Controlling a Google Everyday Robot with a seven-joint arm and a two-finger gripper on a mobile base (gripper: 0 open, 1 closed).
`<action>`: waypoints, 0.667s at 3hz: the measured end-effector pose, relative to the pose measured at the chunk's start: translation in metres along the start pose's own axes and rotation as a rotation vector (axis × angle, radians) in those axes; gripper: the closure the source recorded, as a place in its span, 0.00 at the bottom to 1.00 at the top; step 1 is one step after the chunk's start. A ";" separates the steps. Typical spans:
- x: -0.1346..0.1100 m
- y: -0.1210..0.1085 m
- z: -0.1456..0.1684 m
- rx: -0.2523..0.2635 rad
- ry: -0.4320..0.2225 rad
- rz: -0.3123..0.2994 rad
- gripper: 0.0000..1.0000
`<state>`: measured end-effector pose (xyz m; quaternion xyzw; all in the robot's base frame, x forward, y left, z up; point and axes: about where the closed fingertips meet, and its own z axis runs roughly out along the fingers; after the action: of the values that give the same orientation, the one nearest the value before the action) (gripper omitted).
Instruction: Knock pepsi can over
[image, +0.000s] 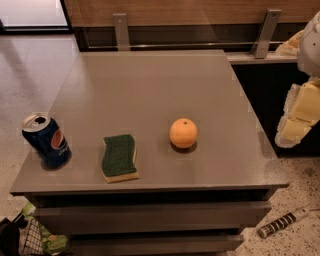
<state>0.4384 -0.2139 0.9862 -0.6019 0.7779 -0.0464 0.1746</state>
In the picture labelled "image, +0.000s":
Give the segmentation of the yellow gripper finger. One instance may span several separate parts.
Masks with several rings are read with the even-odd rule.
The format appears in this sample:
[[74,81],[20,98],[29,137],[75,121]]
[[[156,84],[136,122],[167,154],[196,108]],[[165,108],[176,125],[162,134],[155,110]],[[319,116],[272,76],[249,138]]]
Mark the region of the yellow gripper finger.
[[275,53],[279,56],[296,56],[299,48],[300,38],[303,31],[299,31],[294,34],[287,41],[279,45]]
[[275,136],[281,148],[299,144],[320,121],[320,80],[293,84],[288,91]]

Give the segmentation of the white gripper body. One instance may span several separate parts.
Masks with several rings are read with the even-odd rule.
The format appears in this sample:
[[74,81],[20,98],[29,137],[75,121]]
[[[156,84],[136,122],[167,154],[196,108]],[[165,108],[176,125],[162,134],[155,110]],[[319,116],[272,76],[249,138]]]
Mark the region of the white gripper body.
[[298,69],[309,76],[320,76],[320,11],[308,22],[299,41]]

